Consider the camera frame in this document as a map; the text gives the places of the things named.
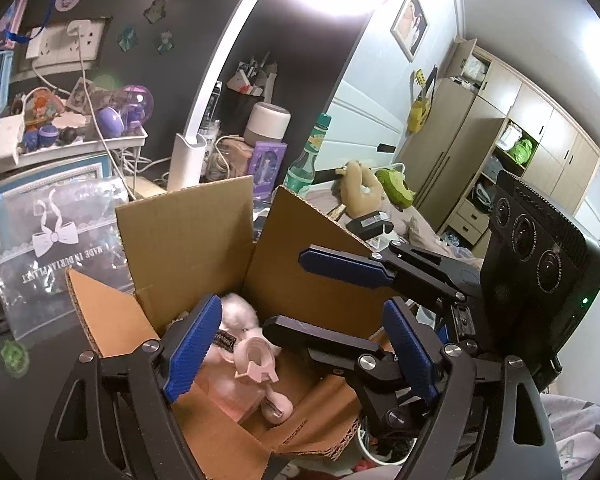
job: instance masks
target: green bottle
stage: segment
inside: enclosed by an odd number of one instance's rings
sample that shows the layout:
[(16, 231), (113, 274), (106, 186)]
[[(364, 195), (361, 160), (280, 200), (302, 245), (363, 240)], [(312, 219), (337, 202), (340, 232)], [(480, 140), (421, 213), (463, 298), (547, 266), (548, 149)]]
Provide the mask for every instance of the green bottle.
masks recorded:
[(282, 185), (302, 197), (307, 194), (309, 186), (314, 182), (315, 158), (320, 152), (329, 124), (331, 124), (331, 117), (327, 114), (320, 114), (304, 150), (286, 172), (286, 178)]

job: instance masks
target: drawer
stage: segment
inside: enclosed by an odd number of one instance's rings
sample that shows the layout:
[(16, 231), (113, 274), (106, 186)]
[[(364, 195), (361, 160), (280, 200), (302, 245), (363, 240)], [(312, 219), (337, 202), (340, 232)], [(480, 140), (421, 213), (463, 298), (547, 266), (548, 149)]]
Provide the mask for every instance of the drawer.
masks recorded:
[(478, 240), (482, 237), (482, 233), (478, 231), (478, 229), (469, 224), (469, 222), (458, 214), (453, 215), (449, 219), (449, 226), (455, 229), (462, 238), (472, 245), (477, 244)]
[(489, 215), (478, 211), (468, 200), (465, 200), (462, 203), (458, 210), (458, 214), (481, 233), (489, 228)]

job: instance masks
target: blue cable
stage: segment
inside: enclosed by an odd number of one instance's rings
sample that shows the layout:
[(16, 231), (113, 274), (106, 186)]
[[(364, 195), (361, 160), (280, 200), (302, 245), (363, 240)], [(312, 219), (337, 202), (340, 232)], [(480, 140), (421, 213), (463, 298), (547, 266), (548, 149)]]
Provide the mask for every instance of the blue cable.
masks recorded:
[(7, 32), (6, 36), (8, 40), (11, 41), (15, 41), (16, 43), (20, 43), (20, 44), (24, 44), (24, 43), (29, 43), (29, 41), (33, 40), (34, 38), (38, 37), (43, 30), (45, 30), (45, 27), (47, 25), (47, 23), (49, 22), (49, 18), (51, 18), (51, 11), (54, 8), (54, 3), (56, 0), (51, 0), (49, 2), (49, 6), (46, 10), (46, 16), (45, 16), (45, 21), (42, 23), (42, 26), (40, 27), (40, 30), (37, 31), (35, 36), (31, 36), (30, 38), (28, 36), (19, 36), (17, 35), (15, 32)]

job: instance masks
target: dark desk surface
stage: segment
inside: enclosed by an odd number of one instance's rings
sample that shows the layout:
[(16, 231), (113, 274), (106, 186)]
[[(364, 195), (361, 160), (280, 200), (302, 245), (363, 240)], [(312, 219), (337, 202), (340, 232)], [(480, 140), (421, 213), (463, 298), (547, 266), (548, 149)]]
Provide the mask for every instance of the dark desk surface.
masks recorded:
[[(5, 339), (0, 337), (0, 350)], [(0, 357), (0, 452), (22, 480), (36, 477), (38, 454), (60, 390), (89, 348), (79, 325), (29, 349), (29, 371), (12, 379)]]

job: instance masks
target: white bow print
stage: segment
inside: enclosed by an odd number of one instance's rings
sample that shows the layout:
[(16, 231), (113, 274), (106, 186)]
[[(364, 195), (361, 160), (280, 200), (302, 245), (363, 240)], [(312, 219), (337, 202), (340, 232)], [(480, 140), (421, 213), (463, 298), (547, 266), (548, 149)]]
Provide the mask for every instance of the white bow print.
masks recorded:
[(56, 229), (52, 231), (49, 229), (46, 224), (46, 205), (42, 200), (38, 200), (38, 204), (40, 204), (44, 212), (42, 213), (42, 218), (40, 219), (40, 228), (42, 229), (41, 233), (36, 233), (32, 237), (33, 242), (33, 250), (36, 251), (36, 256), (40, 257), (45, 254), (56, 242), (60, 242), (61, 244), (77, 244), (78, 243), (78, 229), (75, 227), (75, 223), (70, 222), (69, 224), (62, 225), (62, 214), (60, 210), (54, 204), (52, 197), (56, 192), (55, 189), (51, 190), (49, 193), (49, 206), (51, 207), (51, 211), (56, 213), (58, 216), (58, 220), (56, 221)]

